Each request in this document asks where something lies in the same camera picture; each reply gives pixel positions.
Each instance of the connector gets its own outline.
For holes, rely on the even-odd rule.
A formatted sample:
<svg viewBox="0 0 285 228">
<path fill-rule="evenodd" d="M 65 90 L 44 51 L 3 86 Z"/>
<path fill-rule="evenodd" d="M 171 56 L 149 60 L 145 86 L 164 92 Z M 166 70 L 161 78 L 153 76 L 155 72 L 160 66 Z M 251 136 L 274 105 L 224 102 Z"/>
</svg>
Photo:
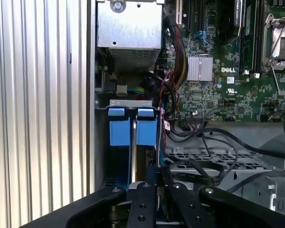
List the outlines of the connector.
<svg viewBox="0 0 285 228">
<path fill-rule="evenodd" d="M 182 24 L 182 0 L 176 0 L 176 23 Z"/>
</svg>

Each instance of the wire bundle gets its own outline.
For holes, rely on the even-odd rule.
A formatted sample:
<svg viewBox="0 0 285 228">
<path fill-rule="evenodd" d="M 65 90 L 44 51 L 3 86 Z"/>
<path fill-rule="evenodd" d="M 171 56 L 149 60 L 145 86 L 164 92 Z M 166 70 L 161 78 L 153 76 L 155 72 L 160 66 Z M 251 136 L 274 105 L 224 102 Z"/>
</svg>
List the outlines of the wire bundle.
<svg viewBox="0 0 285 228">
<path fill-rule="evenodd" d="M 165 17 L 164 27 L 169 29 L 173 45 L 175 47 L 175 64 L 174 64 L 174 83 L 175 91 L 184 83 L 187 78 L 189 64 L 186 56 L 186 48 L 182 41 L 182 34 L 179 26 L 176 24 L 174 17 Z"/>
</svg>

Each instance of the metal frame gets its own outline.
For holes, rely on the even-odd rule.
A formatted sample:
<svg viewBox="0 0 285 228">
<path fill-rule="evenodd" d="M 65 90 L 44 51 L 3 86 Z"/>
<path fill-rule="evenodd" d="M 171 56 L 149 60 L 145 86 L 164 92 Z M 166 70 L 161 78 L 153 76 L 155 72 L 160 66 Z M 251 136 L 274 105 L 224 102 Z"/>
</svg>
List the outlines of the metal frame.
<svg viewBox="0 0 285 228">
<path fill-rule="evenodd" d="M 87 0 L 0 0 L 0 228 L 86 195 L 86 37 Z"/>
</svg>

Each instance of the sticker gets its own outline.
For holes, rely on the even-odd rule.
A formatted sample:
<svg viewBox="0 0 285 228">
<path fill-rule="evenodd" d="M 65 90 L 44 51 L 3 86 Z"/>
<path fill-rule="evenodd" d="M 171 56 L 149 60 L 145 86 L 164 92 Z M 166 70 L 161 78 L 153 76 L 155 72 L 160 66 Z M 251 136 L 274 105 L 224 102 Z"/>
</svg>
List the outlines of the sticker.
<svg viewBox="0 0 285 228">
<path fill-rule="evenodd" d="M 250 14 L 251 14 L 251 6 L 248 6 L 246 12 L 245 36 L 248 36 L 250 34 Z"/>
<path fill-rule="evenodd" d="M 228 90 L 226 91 L 226 93 L 229 94 L 229 95 L 233 95 L 233 94 L 237 94 L 238 92 L 235 91 L 234 89 L 230 88 L 230 89 L 228 89 Z"/>
<path fill-rule="evenodd" d="M 170 130 L 171 130 L 171 128 L 170 128 L 170 123 L 169 123 L 168 121 L 164 121 L 163 124 L 164 124 L 165 129 L 166 129 L 167 131 L 170 131 Z"/>
<path fill-rule="evenodd" d="M 227 77 L 227 84 L 234 84 L 234 77 Z"/>
</svg>

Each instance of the chip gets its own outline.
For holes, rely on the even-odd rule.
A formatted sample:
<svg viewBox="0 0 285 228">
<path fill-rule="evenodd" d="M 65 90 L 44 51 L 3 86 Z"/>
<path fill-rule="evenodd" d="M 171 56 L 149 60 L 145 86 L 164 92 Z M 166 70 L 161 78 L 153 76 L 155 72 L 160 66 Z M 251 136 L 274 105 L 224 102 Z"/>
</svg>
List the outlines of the chip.
<svg viewBox="0 0 285 228">
<path fill-rule="evenodd" d="M 244 113 L 244 107 L 238 107 L 237 108 L 237 113 L 239 113 L 239 114 L 243 114 Z"/>
<path fill-rule="evenodd" d="M 207 102 L 207 108 L 208 108 L 208 109 L 213 108 L 213 106 L 214 106 L 213 101 L 208 101 L 208 102 Z"/>
</svg>

